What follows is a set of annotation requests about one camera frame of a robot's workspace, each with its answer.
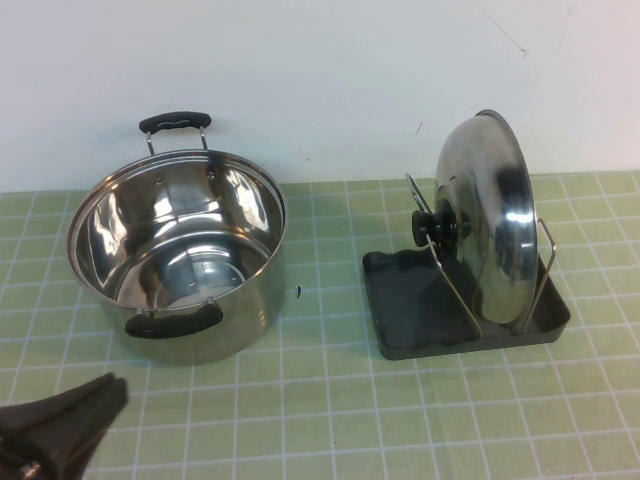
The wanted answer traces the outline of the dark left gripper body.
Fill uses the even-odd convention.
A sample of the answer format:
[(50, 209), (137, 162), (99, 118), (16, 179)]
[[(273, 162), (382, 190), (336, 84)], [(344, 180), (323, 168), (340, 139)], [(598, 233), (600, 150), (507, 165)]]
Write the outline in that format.
[(53, 430), (47, 426), (25, 430), (1, 428), (1, 471), (10, 479), (54, 479), (50, 456)]

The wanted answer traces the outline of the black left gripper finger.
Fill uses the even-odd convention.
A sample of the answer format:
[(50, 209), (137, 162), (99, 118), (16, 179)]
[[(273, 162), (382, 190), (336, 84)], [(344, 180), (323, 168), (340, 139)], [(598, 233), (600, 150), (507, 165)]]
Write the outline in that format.
[(124, 378), (99, 393), (88, 404), (58, 415), (45, 426), (53, 430), (50, 456), (55, 462), (54, 479), (78, 479), (102, 438), (128, 402)]
[(99, 393), (115, 385), (113, 373), (104, 374), (65, 392), (27, 403), (1, 408), (1, 433), (12, 434), (54, 420), (58, 415), (68, 413), (72, 408), (84, 406), (94, 400)]

